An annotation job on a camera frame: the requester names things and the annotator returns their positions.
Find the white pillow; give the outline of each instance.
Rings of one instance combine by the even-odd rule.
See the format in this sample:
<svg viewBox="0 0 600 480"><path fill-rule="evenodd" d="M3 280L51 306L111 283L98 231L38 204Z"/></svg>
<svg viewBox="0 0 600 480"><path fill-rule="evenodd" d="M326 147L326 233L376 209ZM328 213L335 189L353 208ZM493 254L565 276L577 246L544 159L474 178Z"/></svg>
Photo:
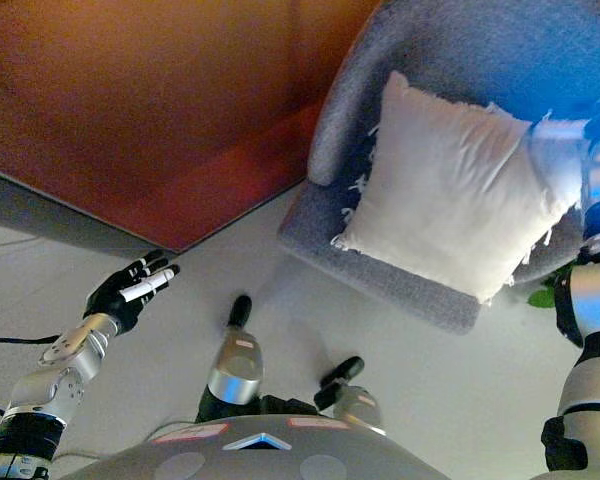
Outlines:
<svg viewBox="0 0 600 480"><path fill-rule="evenodd" d="M538 177L529 126L393 72L371 176L336 246L487 301L573 197Z"/></svg>

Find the gray chair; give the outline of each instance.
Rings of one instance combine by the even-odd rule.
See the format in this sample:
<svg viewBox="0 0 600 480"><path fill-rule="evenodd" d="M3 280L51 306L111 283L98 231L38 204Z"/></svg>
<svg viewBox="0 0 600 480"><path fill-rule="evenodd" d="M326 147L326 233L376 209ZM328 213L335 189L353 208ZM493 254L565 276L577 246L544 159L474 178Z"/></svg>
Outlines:
<svg viewBox="0 0 600 480"><path fill-rule="evenodd" d="M371 16L345 59L323 107L308 180L279 239L292 254L351 286L441 328L465 333L474 297L355 252L330 240L344 229L348 185L363 170L369 132L380 117L389 73L451 101L493 101L536 121L587 118L600 98L600 0L393 0ZM540 278L577 254L579 212L539 244L516 281Z"/></svg>

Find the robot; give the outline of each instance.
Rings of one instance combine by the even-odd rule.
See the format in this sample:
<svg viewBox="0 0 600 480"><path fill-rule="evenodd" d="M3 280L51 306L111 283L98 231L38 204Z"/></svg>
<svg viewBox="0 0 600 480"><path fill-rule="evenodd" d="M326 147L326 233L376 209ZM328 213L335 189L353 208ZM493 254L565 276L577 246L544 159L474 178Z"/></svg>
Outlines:
<svg viewBox="0 0 600 480"><path fill-rule="evenodd" d="M542 433L549 473L535 480L600 480L600 111L585 128L584 245L555 285L557 326L582 355L558 414ZM98 373L109 341L178 273L159 251L114 273L89 298L83 323L20 379L0 424L0 479L47 480L60 437ZM200 399L196 425L92 464L67 480L418 479L444 480L385 435L377 400L351 386L364 362L352 357L320 382L314 405L259 392L260 346L245 326L251 300L239 297ZM333 415L324 412L333 406Z"/></svg>

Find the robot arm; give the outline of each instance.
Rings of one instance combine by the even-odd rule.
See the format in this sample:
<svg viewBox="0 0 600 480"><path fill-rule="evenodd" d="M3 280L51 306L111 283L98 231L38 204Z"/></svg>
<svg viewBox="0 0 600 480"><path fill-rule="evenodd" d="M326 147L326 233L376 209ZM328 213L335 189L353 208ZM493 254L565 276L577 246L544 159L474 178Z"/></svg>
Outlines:
<svg viewBox="0 0 600 480"><path fill-rule="evenodd" d="M159 250L114 273L87 299L83 322L21 378L0 423L0 478L46 479L62 432L98 374L109 341L138 322L144 306L179 272Z"/></svg>
<svg viewBox="0 0 600 480"><path fill-rule="evenodd" d="M600 114L587 124L583 163L584 247L555 287L558 328L583 348L565 383L558 416L542 433L549 470L542 479L600 478Z"/></svg>

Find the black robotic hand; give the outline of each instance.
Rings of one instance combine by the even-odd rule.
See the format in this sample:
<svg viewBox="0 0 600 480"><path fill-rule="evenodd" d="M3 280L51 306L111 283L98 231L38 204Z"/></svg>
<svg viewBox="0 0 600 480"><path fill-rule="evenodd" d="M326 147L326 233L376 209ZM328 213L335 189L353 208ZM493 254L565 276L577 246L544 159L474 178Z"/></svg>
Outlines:
<svg viewBox="0 0 600 480"><path fill-rule="evenodd" d="M169 265L163 255L161 250L149 252L107 278L87 298L83 317L94 313L114 317L119 324L118 335L135 327L144 306L180 272L180 267Z"/></svg>

